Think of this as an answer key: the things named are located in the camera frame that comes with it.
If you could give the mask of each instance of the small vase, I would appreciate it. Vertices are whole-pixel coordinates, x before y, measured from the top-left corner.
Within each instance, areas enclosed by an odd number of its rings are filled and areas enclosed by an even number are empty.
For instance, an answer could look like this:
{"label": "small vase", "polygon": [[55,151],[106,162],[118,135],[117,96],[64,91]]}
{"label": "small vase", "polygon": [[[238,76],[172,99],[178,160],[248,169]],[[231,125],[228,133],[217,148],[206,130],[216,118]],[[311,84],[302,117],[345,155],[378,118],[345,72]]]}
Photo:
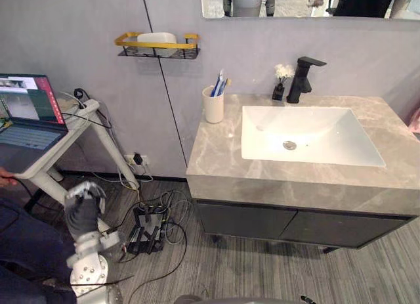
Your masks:
{"label": "small vase", "polygon": [[273,96],[272,98],[274,100],[282,100],[284,94],[284,86],[282,83],[279,83],[276,85],[276,87],[273,90]]}

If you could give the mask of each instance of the white cup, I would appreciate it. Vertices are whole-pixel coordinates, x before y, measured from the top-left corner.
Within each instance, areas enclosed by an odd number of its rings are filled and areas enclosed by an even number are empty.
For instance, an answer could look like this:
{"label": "white cup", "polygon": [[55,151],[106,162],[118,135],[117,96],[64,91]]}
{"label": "white cup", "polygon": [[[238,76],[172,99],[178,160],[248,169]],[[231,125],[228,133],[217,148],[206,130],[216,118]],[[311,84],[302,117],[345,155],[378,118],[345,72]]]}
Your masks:
{"label": "white cup", "polygon": [[213,88],[214,86],[209,86],[203,90],[204,115],[207,122],[218,123],[223,120],[224,92],[222,95],[211,97]]}

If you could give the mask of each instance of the person's hand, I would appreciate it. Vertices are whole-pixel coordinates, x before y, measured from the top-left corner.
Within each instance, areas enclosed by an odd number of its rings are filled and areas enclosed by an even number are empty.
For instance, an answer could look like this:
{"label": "person's hand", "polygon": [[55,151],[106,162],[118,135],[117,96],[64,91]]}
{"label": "person's hand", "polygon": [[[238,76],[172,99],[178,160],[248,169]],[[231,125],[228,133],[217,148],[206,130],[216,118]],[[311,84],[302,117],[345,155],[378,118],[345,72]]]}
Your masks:
{"label": "person's hand", "polygon": [[6,169],[0,167],[0,188],[8,185],[17,185],[18,182],[11,179],[11,177],[13,177],[12,173],[9,173]]}
{"label": "person's hand", "polygon": [[308,0],[308,3],[306,4],[307,7],[320,7],[323,5],[324,0]]}

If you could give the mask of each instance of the bathroom vanity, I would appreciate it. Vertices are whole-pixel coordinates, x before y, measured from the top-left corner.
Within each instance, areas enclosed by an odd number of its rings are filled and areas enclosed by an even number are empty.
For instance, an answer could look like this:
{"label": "bathroom vanity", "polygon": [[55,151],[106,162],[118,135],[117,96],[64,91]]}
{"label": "bathroom vanity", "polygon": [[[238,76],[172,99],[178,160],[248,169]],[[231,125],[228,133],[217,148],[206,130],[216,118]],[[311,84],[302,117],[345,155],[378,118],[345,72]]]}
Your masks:
{"label": "bathroom vanity", "polygon": [[187,180],[205,233],[328,252],[420,214],[419,155],[379,97],[226,95],[223,121],[199,125]]}

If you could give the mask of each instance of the person's leg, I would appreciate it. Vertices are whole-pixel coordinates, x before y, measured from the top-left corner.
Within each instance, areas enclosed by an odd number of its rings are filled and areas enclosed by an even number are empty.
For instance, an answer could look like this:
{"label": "person's leg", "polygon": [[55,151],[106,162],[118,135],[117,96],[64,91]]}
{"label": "person's leg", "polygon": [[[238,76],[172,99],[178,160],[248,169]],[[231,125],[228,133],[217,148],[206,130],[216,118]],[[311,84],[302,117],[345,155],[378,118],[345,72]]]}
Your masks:
{"label": "person's leg", "polygon": [[72,291],[53,289],[31,283],[0,266],[0,303],[7,304],[74,304]]}
{"label": "person's leg", "polygon": [[68,283],[66,260],[73,253],[72,242],[63,241],[54,228],[0,198],[0,260]]}

